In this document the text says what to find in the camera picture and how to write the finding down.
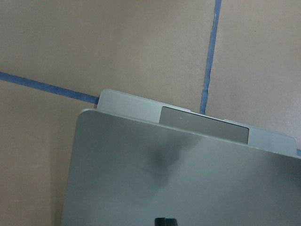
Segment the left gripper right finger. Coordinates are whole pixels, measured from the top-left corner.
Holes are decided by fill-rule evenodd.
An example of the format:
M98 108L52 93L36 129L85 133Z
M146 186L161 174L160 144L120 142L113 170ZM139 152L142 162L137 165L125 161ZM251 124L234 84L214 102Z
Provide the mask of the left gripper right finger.
M177 220L175 218L166 218L166 226L177 226Z

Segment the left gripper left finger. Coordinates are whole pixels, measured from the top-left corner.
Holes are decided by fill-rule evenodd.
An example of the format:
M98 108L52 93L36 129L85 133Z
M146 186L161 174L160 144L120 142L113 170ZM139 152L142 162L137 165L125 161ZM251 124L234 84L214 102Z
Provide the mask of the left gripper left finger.
M155 218L155 226L166 226L166 218Z

